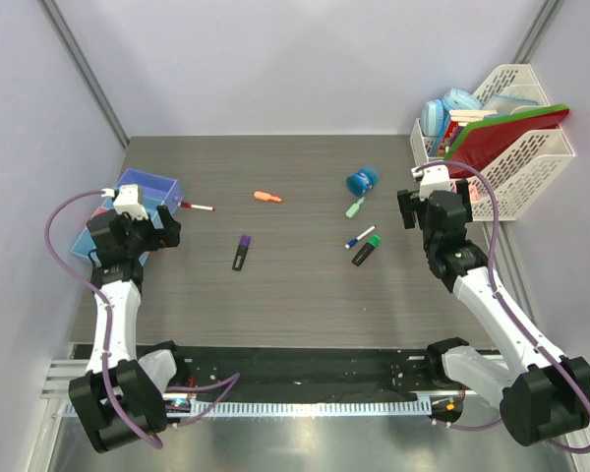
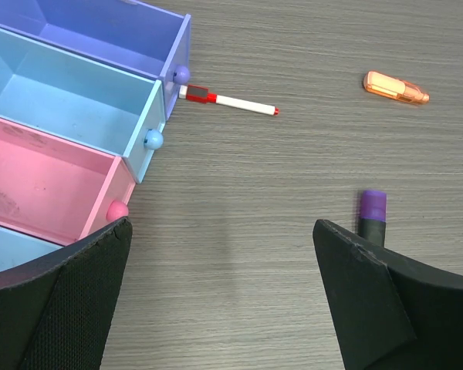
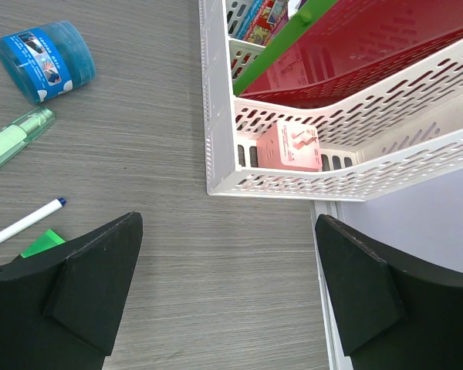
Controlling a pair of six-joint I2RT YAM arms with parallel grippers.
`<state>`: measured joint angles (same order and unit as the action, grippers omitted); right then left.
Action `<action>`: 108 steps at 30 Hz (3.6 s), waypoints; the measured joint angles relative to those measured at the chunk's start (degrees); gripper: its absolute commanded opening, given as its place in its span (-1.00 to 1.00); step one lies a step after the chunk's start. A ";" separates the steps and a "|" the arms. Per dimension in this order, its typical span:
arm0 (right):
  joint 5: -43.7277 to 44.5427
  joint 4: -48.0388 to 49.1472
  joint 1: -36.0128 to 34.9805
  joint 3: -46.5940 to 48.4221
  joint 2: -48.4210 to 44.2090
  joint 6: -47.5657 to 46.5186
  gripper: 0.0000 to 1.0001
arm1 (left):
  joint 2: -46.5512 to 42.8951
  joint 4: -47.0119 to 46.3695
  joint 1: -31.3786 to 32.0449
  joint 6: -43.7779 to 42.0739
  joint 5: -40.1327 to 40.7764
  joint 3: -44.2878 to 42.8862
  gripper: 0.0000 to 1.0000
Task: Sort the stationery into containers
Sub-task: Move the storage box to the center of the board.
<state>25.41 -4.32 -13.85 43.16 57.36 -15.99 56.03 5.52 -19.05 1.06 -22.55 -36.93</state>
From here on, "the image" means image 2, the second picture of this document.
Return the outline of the red whiteboard marker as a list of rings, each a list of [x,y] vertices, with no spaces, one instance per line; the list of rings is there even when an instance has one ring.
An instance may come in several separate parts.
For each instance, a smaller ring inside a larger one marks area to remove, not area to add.
[[[265,114],[268,116],[277,116],[279,114],[279,109],[276,106],[254,103],[248,100],[215,94],[210,92],[208,88],[202,86],[181,86],[178,97],[195,103],[213,103],[231,108],[247,110],[254,113]]]

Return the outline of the purple plastic drawer box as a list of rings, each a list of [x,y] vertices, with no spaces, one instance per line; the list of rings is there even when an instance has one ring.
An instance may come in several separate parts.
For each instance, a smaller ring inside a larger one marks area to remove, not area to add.
[[[191,78],[191,15],[145,2],[0,0],[0,27],[160,80],[167,116]]]

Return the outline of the light blue drawer box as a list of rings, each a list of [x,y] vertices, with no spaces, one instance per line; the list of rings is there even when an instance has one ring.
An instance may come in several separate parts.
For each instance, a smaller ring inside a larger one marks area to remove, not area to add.
[[[166,123],[161,82],[1,28],[0,117],[120,156],[138,183]]]
[[[0,227],[0,272],[62,248],[46,240]]]

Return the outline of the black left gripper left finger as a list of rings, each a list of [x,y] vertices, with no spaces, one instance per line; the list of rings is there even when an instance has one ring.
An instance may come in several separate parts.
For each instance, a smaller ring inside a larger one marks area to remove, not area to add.
[[[130,253],[122,217],[0,272],[0,369],[98,369]]]

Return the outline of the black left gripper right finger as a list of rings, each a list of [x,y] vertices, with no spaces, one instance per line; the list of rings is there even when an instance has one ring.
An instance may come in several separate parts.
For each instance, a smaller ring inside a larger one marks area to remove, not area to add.
[[[463,369],[463,275],[329,220],[313,243],[346,369]]]

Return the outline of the pink plastic drawer box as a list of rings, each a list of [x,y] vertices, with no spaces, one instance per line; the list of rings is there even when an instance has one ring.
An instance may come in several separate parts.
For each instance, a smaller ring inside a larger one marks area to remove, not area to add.
[[[123,159],[0,118],[0,225],[66,246],[128,214]]]

